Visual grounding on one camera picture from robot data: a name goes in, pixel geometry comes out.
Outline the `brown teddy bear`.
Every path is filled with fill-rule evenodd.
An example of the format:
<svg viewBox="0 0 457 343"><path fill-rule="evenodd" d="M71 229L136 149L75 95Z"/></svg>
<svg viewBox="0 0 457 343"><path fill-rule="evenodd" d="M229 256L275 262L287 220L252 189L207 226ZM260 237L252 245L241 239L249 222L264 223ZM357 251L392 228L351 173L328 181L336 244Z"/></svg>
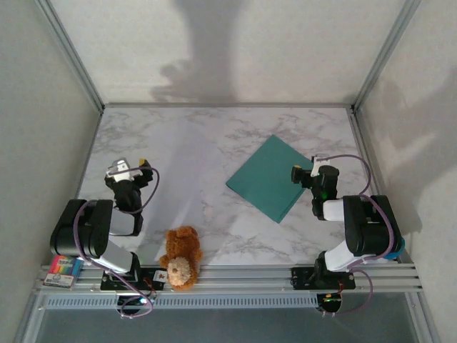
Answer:
<svg viewBox="0 0 457 343"><path fill-rule="evenodd" d="M199 277L203 259L199 236L191 226L182 226L166 233L166 253L159 265L167 271L167 281L176 291L192 288Z"/></svg>

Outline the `aluminium table side rail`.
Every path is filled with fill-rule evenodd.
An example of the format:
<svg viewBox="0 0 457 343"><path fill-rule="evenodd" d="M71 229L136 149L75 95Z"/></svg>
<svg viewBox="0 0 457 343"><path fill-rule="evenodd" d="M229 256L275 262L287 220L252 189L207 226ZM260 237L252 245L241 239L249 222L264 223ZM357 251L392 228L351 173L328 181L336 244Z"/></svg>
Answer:
<svg viewBox="0 0 457 343"><path fill-rule="evenodd" d="M382 194L382 191L380 190L380 187L379 187L379 183L376 180L376 173L372 169L372 166L371 166L372 158L370 157L370 154L368 151L368 145L367 145L365 139L363 138L362 130L361 130L360 124L358 123L358 119L356 118L356 115L353 113L353 109L351 107L346 109L346 113L348 116L349 124L351 126L351 131L352 131L352 134L354 137L354 141L356 143L358 155L368 165L368 167L366 167L365 164L363 162L361 162L363 174L364 174L366 180L370 179L370 182L368 183L368 190L366 191L366 194L370 194L370 195Z"/></svg>
<svg viewBox="0 0 457 343"><path fill-rule="evenodd" d="M99 132L99 128L101 126L101 122L102 122L102 119L103 119L103 116L104 116L104 112L105 110L103 110L99 117L98 117L98 120L97 120L97 123L96 123L96 126L95 126L95 129L94 129L94 132L93 134L90 136L90 142L89 142L89 147L85 153L85 159L84 159L84 164L83 164L83 169L81 171L81 175L79 177L79 180L78 180L78 184L77 184L77 188L76 188L76 191L74 192L72 198L73 199L78 199L79 198L79 195L81 193L81 188L82 188L82 185L84 183L84 180L85 180L85 176L86 176L86 173L87 173L87 168L88 168L88 165L89 165L89 161L90 161L90 158L91 158L91 155L92 155L92 151L94 149L94 144L95 144L95 141L96 141L96 138L97 138L97 134Z"/></svg>

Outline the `green paper folder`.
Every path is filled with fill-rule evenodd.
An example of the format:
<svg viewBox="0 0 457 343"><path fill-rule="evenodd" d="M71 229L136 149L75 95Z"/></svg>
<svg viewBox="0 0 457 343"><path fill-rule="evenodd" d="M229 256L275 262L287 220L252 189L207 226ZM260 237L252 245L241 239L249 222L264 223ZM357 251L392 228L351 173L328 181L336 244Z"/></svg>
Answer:
<svg viewBox="0 0 457 343"><path fill-rule="evenodd" d="M312 169L313 162L272 135L234 173L226 186L279 223L304 191L291 181L293 166Z"/></svg>

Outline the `grey aluminium frame leg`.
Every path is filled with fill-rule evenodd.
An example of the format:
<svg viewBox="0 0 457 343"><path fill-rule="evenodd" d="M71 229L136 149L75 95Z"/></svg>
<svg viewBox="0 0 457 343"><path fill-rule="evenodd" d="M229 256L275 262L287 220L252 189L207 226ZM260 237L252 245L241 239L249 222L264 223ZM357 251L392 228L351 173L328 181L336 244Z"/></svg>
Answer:
<svg viewBox="0 0 457 343"><path fill-rule="evenodd" d="M14 338L14 343L35 343L46 311L46 296L32 293Z"/></svg>
<svg viewBox="0 0 457 343"><path fill-rule="evenodd" d="M422 292L406 293L411 320L418 343L441 343L426 296Z"/></svg>

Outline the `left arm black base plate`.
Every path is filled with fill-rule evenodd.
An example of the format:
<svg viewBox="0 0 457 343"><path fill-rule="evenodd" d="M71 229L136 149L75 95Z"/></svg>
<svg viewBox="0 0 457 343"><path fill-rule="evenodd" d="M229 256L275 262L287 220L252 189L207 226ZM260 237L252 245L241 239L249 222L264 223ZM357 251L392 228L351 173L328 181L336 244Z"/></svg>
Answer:
<svg viewBox="0 0 457 343"><path fill-rule="evenodd" d="M138 275L137 280L134 281L131 279L129 281L129 284L136 287L138 290L140 290L142 292L148 292L151 289L154 291L162 291L164 289L165 283L153 281L154 272L156 270L165 270L165 269L160 268L160 267L142 268ZM130 291L130 289L122 281L120 281L116 277L108 275L107 273L104 273L102 276L100 290L101 291L121 291L121 290Z"/></svg>

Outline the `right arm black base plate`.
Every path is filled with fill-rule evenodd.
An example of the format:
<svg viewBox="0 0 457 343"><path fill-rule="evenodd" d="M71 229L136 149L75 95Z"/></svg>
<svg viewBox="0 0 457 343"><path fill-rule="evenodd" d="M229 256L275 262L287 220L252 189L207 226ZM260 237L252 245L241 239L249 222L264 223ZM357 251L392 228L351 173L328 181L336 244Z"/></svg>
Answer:
<svg viewBox="0 0 457 343"><path fill-rule="evenodd" d="M294 267L291 269L291 286L294 290L355 289L353 275L348 272L329 272L314 267Z"/></svg>

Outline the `colourful marker pen pack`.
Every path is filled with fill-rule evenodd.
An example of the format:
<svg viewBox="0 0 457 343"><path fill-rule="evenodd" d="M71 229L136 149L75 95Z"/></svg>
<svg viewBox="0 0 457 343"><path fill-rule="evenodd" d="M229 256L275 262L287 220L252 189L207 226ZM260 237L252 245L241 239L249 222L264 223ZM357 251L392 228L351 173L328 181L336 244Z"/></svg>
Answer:
<svg viewBox="0 0 457 343"><path fill-rule="evenodd" d="M79 278L84 262L79 258L56 255L44 278L43 285L71 289Z"/></svg>

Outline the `aluminium mounting rail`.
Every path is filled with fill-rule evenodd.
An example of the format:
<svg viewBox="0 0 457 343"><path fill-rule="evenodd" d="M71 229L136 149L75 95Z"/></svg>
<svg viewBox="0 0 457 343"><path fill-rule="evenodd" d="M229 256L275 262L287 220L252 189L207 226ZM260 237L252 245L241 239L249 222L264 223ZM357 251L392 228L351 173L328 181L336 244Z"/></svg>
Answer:
<svg viewBox="0 0 457 343"><path fill-rule="evenodd" d="M197 283L184 294L291 294L291 265L202 266ZM106 277L100 269L83 267L71 289L43 285L47 266L39 269L32 292L38 294L100 294ZM355 287L343 293L422 292L414 264L364 264L351 277Z"/></svg>

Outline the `aluminium table edge rail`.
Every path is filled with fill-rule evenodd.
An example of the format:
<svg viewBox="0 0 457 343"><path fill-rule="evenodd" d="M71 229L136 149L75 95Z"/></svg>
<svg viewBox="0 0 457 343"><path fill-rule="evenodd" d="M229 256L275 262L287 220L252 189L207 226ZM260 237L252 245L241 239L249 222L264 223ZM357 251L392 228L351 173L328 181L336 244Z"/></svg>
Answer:
<svg viewBox="0 0 457 343"><path fill-rule="evenodd" d="M109 102L105 108L351 108L344 102Z"/></svg>

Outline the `blue round container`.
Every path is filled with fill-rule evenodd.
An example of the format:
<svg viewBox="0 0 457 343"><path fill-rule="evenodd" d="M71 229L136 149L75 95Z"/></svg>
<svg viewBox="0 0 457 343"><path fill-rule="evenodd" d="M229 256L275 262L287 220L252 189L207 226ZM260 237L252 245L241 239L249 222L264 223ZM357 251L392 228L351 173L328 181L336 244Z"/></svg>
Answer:
<svg viewBox="0 0 457 343"><path fill-rule="evenodd" d="M387 260L395 260L397 259L404 251L405 249L405 246L406 246L406 241L403 237L401 237L401 245L400 245L400 248L396 251L396 252L390 252L389 254L387 254L384 259L387 259Z"/></svg>

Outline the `aluminium frame post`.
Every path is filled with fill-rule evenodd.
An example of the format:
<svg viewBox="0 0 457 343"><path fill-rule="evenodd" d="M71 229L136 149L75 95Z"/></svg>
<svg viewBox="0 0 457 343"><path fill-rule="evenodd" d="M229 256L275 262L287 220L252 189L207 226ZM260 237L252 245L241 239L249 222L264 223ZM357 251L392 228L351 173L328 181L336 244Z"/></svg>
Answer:
<svg viewBox="0 0 457 343"><path fill-rule="evenodd" d="M390 59L393 51L395 50L397 44L401 40L408 24L412 20L414 14L416 13L418 7L420 6L422 0L405 0L401 10L398 13L393 25L385 38L381 48L374 59L374 62L362 83L362 86L354 100L354 103L351 105L353 113L356 114L360 111L363 104L366 102L368 95L371 93L372 89L376 85L378 78L380 77L382 71L386 67L388 60Z"/></svg>
<svg viewBox="0 0 457 343"><path fill-rule="evenodd" d="M70 67L76 72L76 75L81 82L84 91L89 96L89 99L96 107L98 113L102 115L105 109L104 101L102 100L101 95L97 91L94 82L89 76L84 63L81 60L76 47L72 43L71 38L64 27L64 24L59 18L54 5L51 3L51 0L34 0L34 3L44 15L44 18L49 25L50 32L56 37L56 41L63 49L64 56L67 58Z"/></svg>

